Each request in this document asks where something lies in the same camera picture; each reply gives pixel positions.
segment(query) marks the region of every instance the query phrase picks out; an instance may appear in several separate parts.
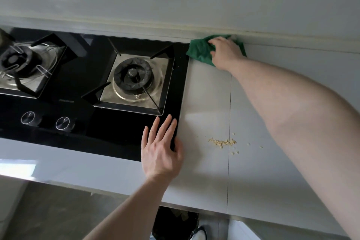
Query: green cleaning rag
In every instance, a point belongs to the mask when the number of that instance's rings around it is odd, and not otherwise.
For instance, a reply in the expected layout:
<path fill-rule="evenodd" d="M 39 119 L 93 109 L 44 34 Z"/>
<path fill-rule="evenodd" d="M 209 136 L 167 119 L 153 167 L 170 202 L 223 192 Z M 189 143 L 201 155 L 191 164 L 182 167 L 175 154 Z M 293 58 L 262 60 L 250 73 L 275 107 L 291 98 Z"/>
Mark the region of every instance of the green cleaning rag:
<path fill-rule="evenodd" d="M 212 65 L 214 66 L 214 64 L 212 63 L 212 56 L 210 51 L 214 51 L 215 50 L 215 46 L 213 44 L 209 44 L 208 41 L 210 39 L 213 39 L 215 37 L 224 37 L 224 38 L 229 38 L 231 35 L 230 34 L 214 34 L 214 35 L 210 35 L 207 36 L 203 39 L 194 39 L 190 41 L 190 46 L 189 49 L 187 50 L 186 54 L 188 56 L 190 56 L 192 59 L 198 60 L 200 62 L 203 63 L 207 63 L 208 65 Z M 246 56 L 246 52 L 245 52 L 245 48 L 244 48 L 244 44 L 242 42 L 240 42 L 236 36 L 231 36 L 231 40 L 235 42 L 236 45 L 238 45 L 240 47 L 241 53 Z"/>

